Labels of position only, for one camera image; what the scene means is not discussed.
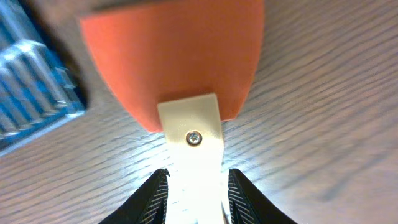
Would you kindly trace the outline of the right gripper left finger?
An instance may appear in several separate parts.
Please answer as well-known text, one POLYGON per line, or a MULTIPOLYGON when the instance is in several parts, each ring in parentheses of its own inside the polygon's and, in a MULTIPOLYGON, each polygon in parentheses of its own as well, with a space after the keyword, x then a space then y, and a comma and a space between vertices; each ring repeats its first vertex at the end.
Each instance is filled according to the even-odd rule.
POLYGON ((165 224, 167 169, 157 169, 119 208, 99 224, 165 224))

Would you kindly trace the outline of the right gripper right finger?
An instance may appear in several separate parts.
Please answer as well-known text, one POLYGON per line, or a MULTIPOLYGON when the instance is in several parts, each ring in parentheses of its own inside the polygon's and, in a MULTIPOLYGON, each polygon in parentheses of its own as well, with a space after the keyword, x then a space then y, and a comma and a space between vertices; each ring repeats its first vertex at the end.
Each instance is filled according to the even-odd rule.
POLYGON ((229 170, 228 200, 233 224, 297 224, 279 210, 239 169, 229 170))

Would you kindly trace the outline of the orange scraper wooden handle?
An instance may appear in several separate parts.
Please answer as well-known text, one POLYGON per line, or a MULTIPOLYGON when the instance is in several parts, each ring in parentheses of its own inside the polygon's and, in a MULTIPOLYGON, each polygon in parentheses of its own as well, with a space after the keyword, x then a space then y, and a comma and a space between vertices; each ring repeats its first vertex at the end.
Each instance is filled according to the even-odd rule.
POLYGON ((221 124, 248 96, 261 53, 264 2, 153 1, 83 16, 87 49, 112 94, 148 132, 163 133, 166 223, 224 223, 221 124))

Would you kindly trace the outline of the blue screwdriver set case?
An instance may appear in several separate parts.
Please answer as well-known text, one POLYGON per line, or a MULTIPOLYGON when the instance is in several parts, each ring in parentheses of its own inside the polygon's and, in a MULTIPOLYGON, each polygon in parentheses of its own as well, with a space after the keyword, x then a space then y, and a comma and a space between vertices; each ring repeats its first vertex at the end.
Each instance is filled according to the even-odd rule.
POLYGON ((54 43, 21 1, 1 1, 1 155, 85 113, 54 43))

